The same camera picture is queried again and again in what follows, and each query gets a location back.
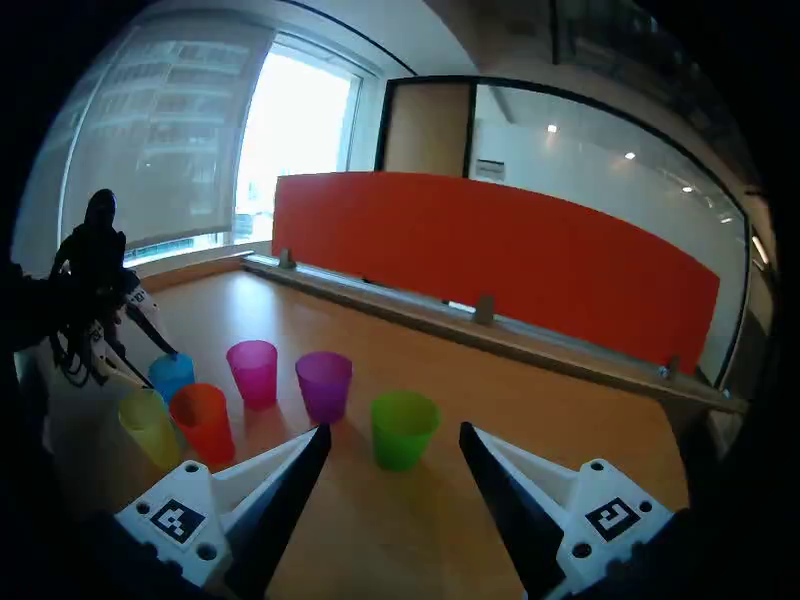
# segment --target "desk divider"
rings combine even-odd
[[[273,255],[476,306],[693,374],[719,278],[661,238],[552,196],[417,173],[280,177]]]

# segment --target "purple cup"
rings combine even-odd
[[[278,350],[269,342],[239,342],[225,355],[244,405],[264,410],[277,399]]]
[[[309,416],[333,423],[344,416],[353,363],[335,352],[312,352],[295,363],[297,381]]]

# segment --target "green cup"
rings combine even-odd
[[[439,427],[439,408],[416,392],[388,392],[372,402],[372,448],[383,469],[413,467]]]
[[[155,390],[141,389],[119,403],[119,422],[157,466],[170,471],[181,461],[167,405]]]

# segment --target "table surface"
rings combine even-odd
[[[197,380],[226,394],[235,462],[313,427],[294,373],[300,356],[332,350],[354,363],[347,415],[332,426],[330,455],[270,598],[521,598],[458,447],[462,421],[572,469],[605,458],[668,508],[688,504],[674,436],[650,398],[499,358],[241,271],[156,297],[172,342],[194,359]],[[158,356],[130,328],[122,337],[134,364]],[[279,352],[278,404],[261,413],[244,410],[225,360],[245,339],[268,340]],[[422,461],[406,473],[381,471],[371,453],[370,402],[393,389],[429,396],[442,415]],[[111,416],[103,425],[84,419],[83,433],[71,429],[71,445],[62,443],[59,453],[56,444],[56,457],[74,484],[73,499],[116,511],[162,474],[126,440],[113,403],[104,406]]]

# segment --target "window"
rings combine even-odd
[[[245,126],[234,243],[272,239],[279,176],[347,170],[360,83],[338,65],[273,44]]]
[[[125,267],[130,268],[150,262],[156,258],[167,258],[168,256],[197,252],[198,250],[218,248],[222,246],[224,235],[224,233],[196,235],[182,240],[173,240],[170,242],[162,242],[161,244],[153,244],[152,246],[134,248],[125,253],[123,264]]]

